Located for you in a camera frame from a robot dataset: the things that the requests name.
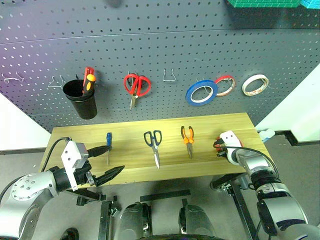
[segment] blue-handled screwdriver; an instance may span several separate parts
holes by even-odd
[[[108,133],[106,134],[106,145],[109,146],[109,147],[111,147],[111,146],[112,146],[112,145],[111,145],[111,142],[112,142],[112,133],[111,133],[111,132],[108,132]],[[109,151],[110,151],[110,150],[108,150],[108,152],[107,152],[107,154],[106,154],[106,164],[108,164],[108,165],[109,165]]]

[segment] black cup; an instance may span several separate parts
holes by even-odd
[[[72,80],[63,86],[65,96],[71,101],[73,107],[82,119],[93,119],[97,115],[95,90],[83,95],[83,80]]]

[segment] black-handled scissors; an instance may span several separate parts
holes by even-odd
[[[143,134],[144,141],[145,143],[152,148],[153,150],[153,155],[154,155],[154,161],[156,164],[156,167],[160,167],[160,158],[159,158],[159,153],[158,153],[158,146],[160,145],[162,141],[162,134],[161,131],[159,130],[154,130],[153,135],[151,131],[147,131]]]

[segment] blue tape roll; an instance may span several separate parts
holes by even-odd
[[[201,100],[195,100],[193,99],[193,94],[195,91],[197,91],[200,88],[206,87],[207,89],[210,89],[210,94]],[[217,95],[218,93],[218,86],[214,83],[212,80],[202,80],[198,81],[197,83],[193,84],[185,94],[185,100],[190,104],[191,106],[202,106],[205,104],[210,103]]]

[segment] red tape roll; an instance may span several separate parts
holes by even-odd
[[[236,87],[236,80],[233,76],[231,75],[225,75],[225,76],[221,76],[219,78],[217,78],[214,82],[215,84],[218,84],[220,83],[221,81],[228,81],[228,80],[231,80],[232,81],[232,84],[231,86],[229,87],[228,90],[224,91],[224,92],[220,92],[218,93],[216,96],[217,97],[223,97],[223,96],[226,96],[228,95],[229,93],[231,93],[231,91]]]

